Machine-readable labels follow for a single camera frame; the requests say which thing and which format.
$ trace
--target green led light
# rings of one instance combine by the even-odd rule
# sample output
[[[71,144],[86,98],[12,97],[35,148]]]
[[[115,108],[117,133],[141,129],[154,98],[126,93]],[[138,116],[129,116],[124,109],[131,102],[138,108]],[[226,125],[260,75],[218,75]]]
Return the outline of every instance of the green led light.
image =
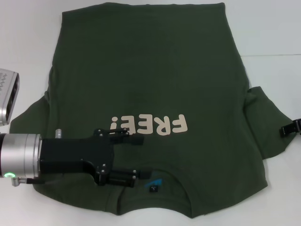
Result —
[[[4,177],[6,177],[6,178],[14,178],[15,174],[13,174],[13,173],[6,173],[6,174],[4,174]]]

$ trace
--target folded t-shirt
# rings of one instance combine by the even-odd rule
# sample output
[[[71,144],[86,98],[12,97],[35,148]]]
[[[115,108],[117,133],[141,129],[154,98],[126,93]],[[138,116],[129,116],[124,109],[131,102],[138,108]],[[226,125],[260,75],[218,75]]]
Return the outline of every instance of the folded t-shirt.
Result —
[[[144,134],[143,146],[115,147],[114,167],[154,169],[134,188],[97,186],[88,174],[34,187],[92,210],[161,207],[193,218],[265,188],[262,160],[285,150],[293,135],[278,129],[290,122],[260,87],[249,89],[223,3],[105,3],[63,13],[48,91],[10,132]]]

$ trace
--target green t-shirt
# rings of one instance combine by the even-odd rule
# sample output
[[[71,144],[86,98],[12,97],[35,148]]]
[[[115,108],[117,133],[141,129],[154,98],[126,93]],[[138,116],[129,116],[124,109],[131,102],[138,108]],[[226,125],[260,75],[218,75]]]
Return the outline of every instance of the green t-shirt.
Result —
[[[92,210],[161,207],[193,218],[265,188],[262,160],[285,150],[293,135],[278,130],[290,122],[260,87],[249,89],[223,3],[105,3],[63,13],[48,91],[10,132],[144,134],[143,146],[115,147],[115,167],[154,168],[134,188],[97,186],[88,174],[34,187]]]

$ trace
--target clothing tag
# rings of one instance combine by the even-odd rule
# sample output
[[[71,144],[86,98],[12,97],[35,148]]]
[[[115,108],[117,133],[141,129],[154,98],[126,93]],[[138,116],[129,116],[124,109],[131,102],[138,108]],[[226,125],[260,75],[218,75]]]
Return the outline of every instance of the clothing tag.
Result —
[[[158,185],[150,186],[150,192],[158,192]]]

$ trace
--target t-shirt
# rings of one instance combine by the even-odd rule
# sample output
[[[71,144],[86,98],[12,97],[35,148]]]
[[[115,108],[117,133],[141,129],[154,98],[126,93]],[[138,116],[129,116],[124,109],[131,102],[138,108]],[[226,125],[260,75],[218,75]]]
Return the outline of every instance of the t-shirt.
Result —
[[[34,188],[117,215],[159,207],[194,218],[265,188],[262,160],[285,150],[293,135],[278,130],[289,123],[260,87],[249,88],[223,3],[105,3],[63,13],[48,90],[10,132],[143,134],[143,146],[115,146],[114,167],[154,169],[134,188],[97,186],[84,173]]]

